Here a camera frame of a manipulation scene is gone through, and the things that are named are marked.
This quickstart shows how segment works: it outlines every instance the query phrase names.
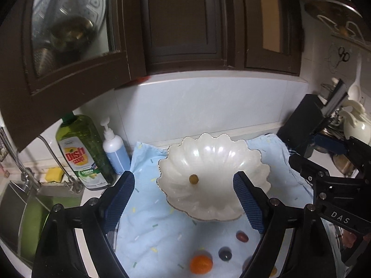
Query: faucet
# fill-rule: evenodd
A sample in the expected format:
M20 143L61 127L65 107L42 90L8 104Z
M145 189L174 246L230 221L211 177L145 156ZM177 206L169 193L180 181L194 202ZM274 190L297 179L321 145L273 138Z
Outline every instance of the faucet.
M74 179L68 172L67 170L64 168L64 166L62 165L62 163L58 160L57 156L54 154L53 150L51 149L50 145L47 143L47 141L45 140L45 138L42 136L42 135L39 135L38 138L44 142L45 146L47 147L47 149L49 150L49 152L51 153L51 155L53 156L53 159L55 160L55 162L57 162L57 164L59 165L59 167L63 170L64 174L66 175L67 179L68 179L68 182L65 181L64 184L72 191L72 192L75 192L75 193L80 193L81 190L84 188L83 184Z
M45 138L41 135L38 136L38 138L45 144L49 152L51 153L53 159L59 167L63 170L65 175L67 176L68 182L65 181L64 184L69 188L71 192L74 193L80 193L83 189L83 185L80 181L77 181L74 179L64 168L62 163L58 160L57 156L54 154L53 150L45 140ZM32 170L29 167L25 167L22 162L20 162L18 158L18 150L14 151L12 145L10 144L10 141L5 133L5 130L3 127L0 127L0 139L3 141L4 146L8 150L10 156L13 158L15 163L17 164L19 170L21 171L21 180L24 182L22 185L22 190L25 193L29 193L29 191L33 188L36 192L38 192L41 188L40 182L35 178L35 174L32 172Z
M28 167L25 167L22 162L19 161L18 153L14 151L3 127L0 127L0 139L1 141L3 141L4 146L17 164L19 170L21 171L21 180L24 182L24 184L22 185L22 190L25 193L29 193L31 188L39 191L41 188L40 182L35 178L35 174L32 172L32 170Z

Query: white shell-shaped bowl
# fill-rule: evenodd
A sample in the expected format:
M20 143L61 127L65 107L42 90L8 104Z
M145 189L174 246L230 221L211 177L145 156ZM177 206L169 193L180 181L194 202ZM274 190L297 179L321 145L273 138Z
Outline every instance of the white shell-shaped bowl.
M233 176L244 171L254 186L270 189L269 165L263 164L258 150L250 150L244 140L232 141L227 134L218 138L205 133L194 140L172 145L167 158L160 160L157 184L168 203L190 217L202 221L230 221L243 213L233 189ZM191 174L199 182L192 185Z

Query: light blue towel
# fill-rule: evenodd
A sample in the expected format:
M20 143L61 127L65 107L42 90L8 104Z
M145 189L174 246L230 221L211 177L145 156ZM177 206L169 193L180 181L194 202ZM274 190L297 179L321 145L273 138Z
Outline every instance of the light blue towel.
M270 166L268 181L272 187L267 194L270 198L299 208L312 202L311 187L290 168L289 152L277 136L260 136L247 144L250 149L260 150L262 162ZM260 234L251 228L246 216L231 222L200 222L174 210L156 183L160 176L158 161L166 155L166 151L144 143L135 147L131 163L135 190L120 219L116 241L116 255L125 271L130 278L200 277L189 271L189 262L205 250L211 254L214 267L203 277L240 277ZM245 232L249 241L238 241L237 231ZM289 241L287 238L282 246L288 246ZM222 247L231 249L233 256L229 262L218 257ZM278 273L286 252L277 259Z

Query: textured orange ball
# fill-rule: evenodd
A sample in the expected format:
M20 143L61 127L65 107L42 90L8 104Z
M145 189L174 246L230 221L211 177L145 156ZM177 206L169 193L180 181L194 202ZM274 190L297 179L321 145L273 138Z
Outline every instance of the textured orange ball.
M213 268L213 261L205 255L199 255L192 258L189 269L193 274L204 275Z

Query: dish soap bottle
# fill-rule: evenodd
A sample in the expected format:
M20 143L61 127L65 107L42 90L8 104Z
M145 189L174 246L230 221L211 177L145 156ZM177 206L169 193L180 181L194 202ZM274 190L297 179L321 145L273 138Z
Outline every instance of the dish soap bottle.
M130 170L130 158L124 146L124 141L108 127L109 117L101 121L104 126L103 150L111 162L115 172L122 175L124 171Z
M102 148L102 140L90 117L68 113L62 117L55 138L75 175L90 190L114 183L115 172Z

